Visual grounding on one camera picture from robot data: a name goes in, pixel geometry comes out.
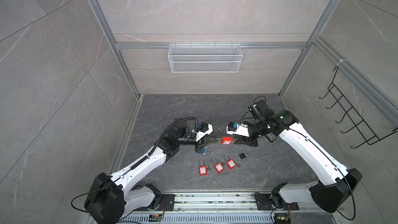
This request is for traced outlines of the red padlock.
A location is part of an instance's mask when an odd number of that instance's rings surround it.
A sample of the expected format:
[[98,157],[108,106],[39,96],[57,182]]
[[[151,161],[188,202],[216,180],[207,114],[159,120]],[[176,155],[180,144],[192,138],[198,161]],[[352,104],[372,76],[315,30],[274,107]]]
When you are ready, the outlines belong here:
[[234,139],[232,137],[222,137],[222,138],[217,138],[216,139],[221,145],[230,145],[231,143],[234,142]]
[[218,159],[212,158],[211,162],[212,162],[214,169],[217,171],[217,173],[221,173],[224,170],[223,165],[221,164],[221,162]]
[[234,168],[240,168],[240,165],[236,163],[228,154],[224,154],[223,158],[230,170]]
[[203,159],[199,160],[199,175],[200,176],[207,175],[207,166]]

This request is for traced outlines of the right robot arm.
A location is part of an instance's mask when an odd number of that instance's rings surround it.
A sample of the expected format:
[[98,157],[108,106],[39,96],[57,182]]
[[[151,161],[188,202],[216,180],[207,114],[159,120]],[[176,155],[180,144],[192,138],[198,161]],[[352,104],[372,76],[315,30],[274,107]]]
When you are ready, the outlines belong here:
[[258,146],[258,138],[273,134],[290,145],[317,175],[311,183],[282,183],[272,190],[273,208],[283,209],[292,203],[316,204],[334,213],[348,199],[362,179],[355,168],[348,169],[337,161],[305,130],[288,110],[274,112],[265,100],[256,99],[248,108],[255,122],[229,122],[227,134],[236,135],[235,144]]

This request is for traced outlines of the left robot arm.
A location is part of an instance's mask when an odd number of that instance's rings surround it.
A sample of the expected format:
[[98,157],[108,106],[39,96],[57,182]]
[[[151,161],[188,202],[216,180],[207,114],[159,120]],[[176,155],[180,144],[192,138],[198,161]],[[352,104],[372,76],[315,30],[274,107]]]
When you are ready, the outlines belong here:
[[98,224],[116,224],[134,210],[156,209],[161,203],[161,192],[152,184],[138,189],[134,186],[176,155],[180,145],[200,147],[201,140],[212,132],[211,124],[199,123],[195,117],[175,119],[137,160],[111,175],[99,174],[90,191],[84,194],[82,212]]

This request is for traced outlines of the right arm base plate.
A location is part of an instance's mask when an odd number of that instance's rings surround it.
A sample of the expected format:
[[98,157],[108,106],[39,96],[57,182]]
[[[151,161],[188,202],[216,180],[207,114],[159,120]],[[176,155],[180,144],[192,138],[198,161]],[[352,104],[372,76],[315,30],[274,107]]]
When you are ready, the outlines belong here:
[[288,204],[273,194],[261,194],[259,192],[255,192],[254,198],[259,211],[271,211],[273,209],[297,211],[300,209],[297,203]]

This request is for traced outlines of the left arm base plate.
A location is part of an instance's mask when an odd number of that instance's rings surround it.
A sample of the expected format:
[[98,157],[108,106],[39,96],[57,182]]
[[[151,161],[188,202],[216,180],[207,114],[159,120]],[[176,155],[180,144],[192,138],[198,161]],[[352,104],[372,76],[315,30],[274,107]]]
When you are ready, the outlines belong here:
[[151,203],[148,207],[145,207],[150,211],[173,211],[175,205],[175,195],[174,194],[165,194],[160,197],[156,197],[154,202]]

